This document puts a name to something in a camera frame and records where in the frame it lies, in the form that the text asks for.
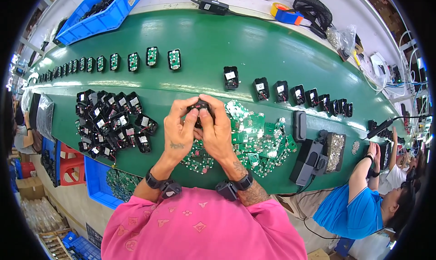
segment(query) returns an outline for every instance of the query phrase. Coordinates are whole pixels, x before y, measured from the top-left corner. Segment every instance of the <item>pink shirt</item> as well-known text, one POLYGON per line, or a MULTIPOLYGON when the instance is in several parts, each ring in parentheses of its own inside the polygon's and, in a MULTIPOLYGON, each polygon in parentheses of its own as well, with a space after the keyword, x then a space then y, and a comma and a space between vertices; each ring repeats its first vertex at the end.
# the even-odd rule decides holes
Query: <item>pink shirt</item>
POLYGON ((274 199, 245 207, 186 187, 158 203, 132 196, 119 205, 101 248, 103 260, 307 259, 304 241, 274 199))

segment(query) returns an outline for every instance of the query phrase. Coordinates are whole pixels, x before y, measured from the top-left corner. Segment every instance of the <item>yellow tape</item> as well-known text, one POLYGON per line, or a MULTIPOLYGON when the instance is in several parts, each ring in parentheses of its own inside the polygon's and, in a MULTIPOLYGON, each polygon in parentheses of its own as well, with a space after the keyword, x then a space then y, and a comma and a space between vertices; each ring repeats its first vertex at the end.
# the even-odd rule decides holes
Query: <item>yellow tape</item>
POLYGON ((290 10, 291 8, 281 3, 272 3, 271 10, 270 10, 272 16, 275 17, 275 15, 277 14, 277 9, 290 10))

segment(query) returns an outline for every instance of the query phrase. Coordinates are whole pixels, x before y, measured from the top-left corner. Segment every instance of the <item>white shirt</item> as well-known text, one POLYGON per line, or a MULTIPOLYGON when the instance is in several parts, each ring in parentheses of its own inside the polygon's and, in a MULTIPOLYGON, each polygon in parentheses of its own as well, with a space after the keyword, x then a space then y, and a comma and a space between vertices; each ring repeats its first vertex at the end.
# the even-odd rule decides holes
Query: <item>white shirt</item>
POLYGON ((386 195, 390 191, 401 186, 406 181, 407 168, 401 170, 398 165, 394 165, 391 171, 386 170, 379 175, 379 194, 386 195))

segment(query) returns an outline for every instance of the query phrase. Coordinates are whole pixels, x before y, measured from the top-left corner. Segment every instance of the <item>workbench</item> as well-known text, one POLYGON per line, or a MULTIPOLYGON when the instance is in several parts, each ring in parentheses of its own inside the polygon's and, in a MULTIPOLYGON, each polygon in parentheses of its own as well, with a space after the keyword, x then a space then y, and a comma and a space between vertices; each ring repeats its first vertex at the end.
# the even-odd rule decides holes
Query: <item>workbench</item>
MULTIPOLYGON (((340 172, 316 177, 306 191, 330 188, 345 184, 356 163, 363 157, 363 140, 367 134, 368 120, 381 123, 398 114, 382 95, 375 95, 364 80, 363 74, 348 62, 342 62, 337 53, 329 48, 279 25, 247 17, 210 15, 197 10, 165 10, 130 15, 119 29, 84 39, 67 47, 57 47, 37 61, 34 72, 44 73, 55 66, 85 56, 95 59, 104 55, 107 59, 118 53, 122 60, 117 72, 79 72, 54 79, 49 83, 30 84, 35 93, 46 93, 55 103, 52 135, 78 150, 80 136, 74 122, 76 94, 87 89, 105 90, 110 93, 135 91, 145 113, 160 125, 151 137, 152 152, 143 154, 136 148, 118 151, 116 168, 143 177, 156 163, 164 150, 163 119, 168 115, 174 99, 186 99, 198 94, 209 94, 223 102, 237 99, 248 110, 262 112, 265 121, 275 123, 279 117, 286 120, 286 132, 292 133, 292 112, 307 113, 307 138, 317 138, 319 130, 346 134, 344 161, 340 172), (145 65, 146 49, 159 48, 157 66, 145 65), (181 50, 182 67, 171 71, 166 52, 181 50), (128 72, 127 55, 138 52, 142 57, 138 72, 128 72), (239 88, 226 91, 223 67, 236 66, 239 72, 239 88), (271 98, 255 102, 253 81, 266 77, 271 98), (317 88, 318 94, 330 94, 330 99, 346 98, 353 102, 351 118, 331 116, 320 108, 291 103, 274 103, 273 84, 286 80, 289 88, 299 84, 305 90, 317 88), (352 144, 358 141, 360 149, 352 154, 352 144)), ((402 122, 394 125, 399 136, 404 137, 402 122)), ((296 192, 297 185, 289 180, 298 151, 291 153, 286 162, 276 167, 265 178, 255 179, 270 194, 296 192)), ((106 165, 112 162, 97 158, 106 165)), ((190 171, 177 165, 172 178, 185 187, 214 189, 226 178, 218 163, 206 174, 190 171)))

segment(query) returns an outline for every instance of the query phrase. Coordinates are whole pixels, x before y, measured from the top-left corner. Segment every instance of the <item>power adapter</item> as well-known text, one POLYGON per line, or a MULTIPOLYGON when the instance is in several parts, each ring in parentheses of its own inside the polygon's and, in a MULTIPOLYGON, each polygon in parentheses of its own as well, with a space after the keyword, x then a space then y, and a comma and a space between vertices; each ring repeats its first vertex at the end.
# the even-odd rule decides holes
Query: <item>power adapter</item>
POLYGON ((214 0, 201 0, 198 6, 201 10, 206 10, 218 15, 226 15, 228 11, 228 5, 214 0))

